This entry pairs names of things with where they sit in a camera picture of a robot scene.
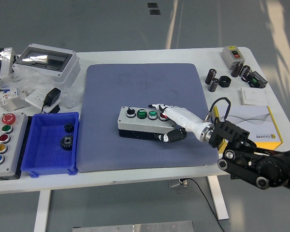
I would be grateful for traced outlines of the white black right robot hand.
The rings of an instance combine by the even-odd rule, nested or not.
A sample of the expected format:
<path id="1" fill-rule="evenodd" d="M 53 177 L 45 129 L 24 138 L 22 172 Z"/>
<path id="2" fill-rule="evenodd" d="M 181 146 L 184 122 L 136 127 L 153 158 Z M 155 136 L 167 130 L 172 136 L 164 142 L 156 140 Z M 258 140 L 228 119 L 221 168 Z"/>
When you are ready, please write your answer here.
<path id="1" fill-rule="evenodd" d="M 190 112 L 186 108 L 168 106 L 165 104 L 151 104 L 148 107 L 160 110 L 170 120 L 183 127 L 187 132 L 192 132 L 200 142 L 204 142 L 204 130 L 208 123 L 203 122 L 203 120 L 194 113 Z"/>

